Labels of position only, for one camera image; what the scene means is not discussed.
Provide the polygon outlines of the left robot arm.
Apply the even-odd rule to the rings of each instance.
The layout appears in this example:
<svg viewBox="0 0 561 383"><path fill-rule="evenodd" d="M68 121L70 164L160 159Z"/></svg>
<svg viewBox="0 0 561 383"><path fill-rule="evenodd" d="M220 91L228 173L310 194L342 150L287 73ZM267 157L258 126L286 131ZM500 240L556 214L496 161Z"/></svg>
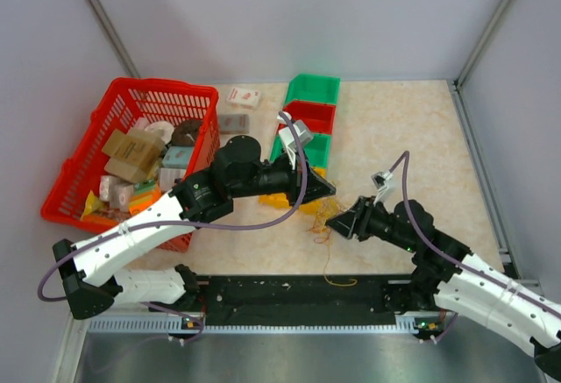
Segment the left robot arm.
<svg viewBox="0 0 561 383"><path fill-rule="evenodd" d="M93 238L56 243L53 255L73 318L89 319L118 304L146 301L191 309L199 290L186 266L131 271L127 265L196 229L226 230L218 221L232 213L237 198L284 194L296 211L302 204L336 193L304 154L291 158L283 153L274 161L260 156L255 138L231 138L208 167L174 185L141 213Z"/></svg>

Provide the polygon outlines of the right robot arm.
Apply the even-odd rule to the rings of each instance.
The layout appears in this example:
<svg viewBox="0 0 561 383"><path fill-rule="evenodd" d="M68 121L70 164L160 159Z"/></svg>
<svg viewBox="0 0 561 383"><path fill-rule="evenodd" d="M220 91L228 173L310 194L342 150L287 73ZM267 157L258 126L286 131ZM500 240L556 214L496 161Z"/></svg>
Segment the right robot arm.
<svg viewBox="0 0 561 383"><path fill-rule="evenodd" d="M435 305L504 337L531 356L553 379L560 377L560 306L487 264L467 245L438 230L415 200L394 211L361 196L327 226L344 238L379 238L412 253L409 299Z"/></svg>

